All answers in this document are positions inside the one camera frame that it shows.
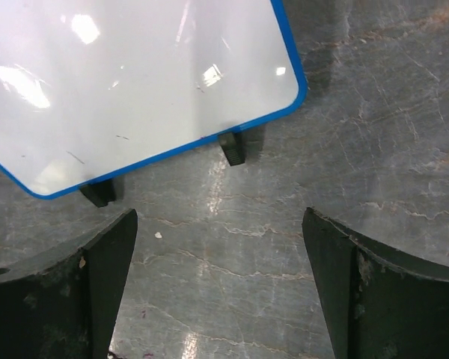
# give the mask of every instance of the blue table edge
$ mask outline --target blue table edge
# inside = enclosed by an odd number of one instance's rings
[[[305,77],[305,74],[304,74],[304,71],[303,71],[303,68],[301,65],[301,59],[299,57],[299,53],[298,53],[296,44],[293,39],[293,34],[291,32],[291,27],[290,27],[290,24],[287,19],[286,11],[284,10],[283,2],[282,2],[282,0],[270,0],[270,1],[271,1],[273,10],[275,12],[275,15],[276,15],[276,19],[278,20],[278,26],[281,30],[281,34],[283,35],[284,44],[286,46],[288,56],[290,57],[291,65],[293,66],[293,71],[296,76],[296,81],[298,82],[298,94],[297,94],[296,98],[294,99],[293,103],[291,103],[291,105],[289,105],[286,108],[283,108],[281,110],[272,112],[271,114],[267,114],[265,116],[255,118],[254,120],[250,120],[250,121],[243,123],[239,126],[235,126],[230,129],[226,129],[225,131],[218,132],[214,135],[200,138],[199,140],[193,141],[189,144],[184,144],[183,146],[174,148],[173,150],[169,150],[167,152],[160,153],[159,155],[150,157],[148,159],[144,159],[143,161],[136,162],[132,165],[128,165],[119,170],[112,171],[109,174],[103,174],[100,177],[90,179],[88,181],[85,181],[78,185],[73,185],[72,187],[69,187],[66,189],[62,189],[61,191],[55,192],[53,194],[43,195],[43,194],[35,193],[31,189],[26,187],[23,183],[21,183],[13,174],[11,174],[9,171],[7,171],[7,169],[4,168],[2,165],[0,165],[0,170],[2,172],[4,172],[7,176],[9,176],[19,187],[21,187],[25,192],[27,192],[31,196],[39,198],[41,200],[53,200],[55,198],[61,197],[70,192],[73,192],[73,191],[79,189],[83,185],[108,180],[110,178],[120,176],[122,174],[126,174],[130,171],[135,170],[136,168],[144,167],[145,165],[149,165],[151,163],[161,161],[168,157],[172,157],[179,153],[183,153],[187,150],[191,150],[193,148],[203,146],[204,144],[209,144],[211,142],[217,141],[218,135],[220,135],[222,133],[245,131],[247,129],[250,129],[251,127],[256,127],[256,126],[262,125],[271,120],[276,120],[279,117],[283,117],[283,116],[286,116],[286,115],[294,112],[303,103],[303,101],[306,98],[306,93],[308,92],[308,83],[306,81],[306,77]]]

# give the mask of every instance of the stone floor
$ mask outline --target stone floor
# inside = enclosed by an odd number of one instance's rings
[[[247,133],[127,174],[124,199],[29,197],[0,172],[0,266],[136,208],[112,350],[333,358],[300,232],[307,206],[449,266],[449,1],[286,0],[309,93]]]

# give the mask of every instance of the marble floor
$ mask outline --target marble floor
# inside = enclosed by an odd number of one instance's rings
[[[0,266],[125,208],[138,238],[112,340],[126,359],[333,358],[307,206],[449,266],[449,1],[286,0],[309,81],[294,114],[127,174],[124,199],[44,201],[0,172]]]

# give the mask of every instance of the scratch on table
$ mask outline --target scratch on table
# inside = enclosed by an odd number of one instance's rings
[[[70,154],[71,156],[73,156],[77,161],[81,162],[83,165],[85,164],[81,159],[79,159],[78,157],[76,157],[74,154],[72,154],[70,151],[67,151],[68,154]]]

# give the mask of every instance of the black plastic part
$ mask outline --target black plastic part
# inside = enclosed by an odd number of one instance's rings
[[[129,210],[0,271],[0,358],[107,358],[136,231]]]
[[[449,267],[313,209],[302,231],[336,359],[449,359]]]
[[[218,135],[218,142],[230,166],[245,163],[245,146],[240,132],[226,132]]]
[[[106,207],[109,202],[117,200],[113,179],[84,185],[80,192],[97,207]]]

